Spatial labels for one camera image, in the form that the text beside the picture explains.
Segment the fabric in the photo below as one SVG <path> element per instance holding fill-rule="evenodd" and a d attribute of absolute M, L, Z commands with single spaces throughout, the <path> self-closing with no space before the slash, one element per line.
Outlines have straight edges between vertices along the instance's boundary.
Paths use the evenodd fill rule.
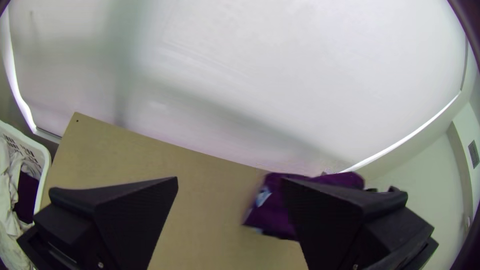
<path fill-rule="evenodd" d="M 354 172 L 308 177 L 299 174 L 269 173 L 265 176 L 255 201 L 247 211 L 243 225 L 255 228 L 259 233 L 280 239 L 297 241 L 295 230 L 289 222 L 280 192 L 281 179 L 290 178 L 319 184 L 364 189 L 364 179 Z"/>
<path fill-rule="evenodd" d="M 20 174 L 21 156 L 15 152 L 10 157 L 7 143 L 0 139 L 2 161 L 0 167 L 0 223 L 7 234 L 18 237 L 21 234 L 17 215 L 13 212 L 14 204 L 18 201 L 18 175 Z"/>
<path fill-rule="evenodd" d="M 26 224 L 31 224 L 34 221 L 35 199 L 38 189 L 39 181 L 21 171 L 18 180 L 18 202 L 15 203 L 13 211 Z"/>
<path fill-rule="evenodd" d="M 14 211 L 14 206 L 19 201 L 19 178 L 23 174 L 21 171 L 25 170 L 31 175 L 36 175 L 38 171 L 35 167 L 26 167 L 30 165 L 25 162 L 22 154 L 17 151 L 10 152 L 7 142 L 0 138 L 0 258 L 11 270 L 29 270 L 32 267 L 16 241 L 32 225 L 21 222 Z"/>

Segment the white wall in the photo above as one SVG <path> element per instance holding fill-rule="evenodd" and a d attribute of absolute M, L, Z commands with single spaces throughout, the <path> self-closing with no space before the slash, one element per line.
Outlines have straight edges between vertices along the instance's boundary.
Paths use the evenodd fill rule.
<path fill-rule="evenodd" d="M 475 78 L 474 89 L 470 97 L 470 105 L 475 113 L 476 119 L 480 124 L 480 75 L 477 74 Z"/>
<path fill-rule="evenodd" d="M 468 147 L 473 140 L 475 140 L 477 148 L 480 146 L 480 126 L 470 103 L 467 103 L 453 118 L 453 124 L 460 138 L 463 153 L 466 155 L 471 182 L 473 214 L 475 214 L 480 202 L 480 165 L 473 168 Z"/>
<path fill-rule="evenodd" d="M 462 246 L 463 197 L 459 170 L 446 134 L 368 187 L 408 192 L 407 207 L 435 227 L 439 247 L 424 270 L 449 269 Z"/>

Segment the white laundry basket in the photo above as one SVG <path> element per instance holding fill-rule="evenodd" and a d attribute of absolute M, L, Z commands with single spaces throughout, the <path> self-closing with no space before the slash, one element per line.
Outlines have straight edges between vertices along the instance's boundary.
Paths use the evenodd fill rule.
<path fill-rule="evenodd" d="M 10 154 L 12 152 L 19 152 L 41 170 L 38 190 L 36 191 L 35 207 L 33 209 L 33 214 L 36 214 L 40 210 L 45 178 L 47 178 L 47 173 L 52 163 L 50 152 L 45 146 L 25 136 L 18 129 L 2 121 L 0 121 L 0 138 L 4 138 L 7 142 Z"/>

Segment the air vent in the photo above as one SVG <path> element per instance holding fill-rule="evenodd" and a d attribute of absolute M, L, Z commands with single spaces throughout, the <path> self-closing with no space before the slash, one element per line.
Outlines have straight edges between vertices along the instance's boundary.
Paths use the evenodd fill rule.
<path fill-rule="evenodd" d="M 468 145 L 468 151 L 470 152 L 471 164 L 475 169 L 475 167 L 477 167 L 477 165 L 480 163 L 480 158 L 479 151 L 477 150 L 477 144 L 474 140 Z"/>

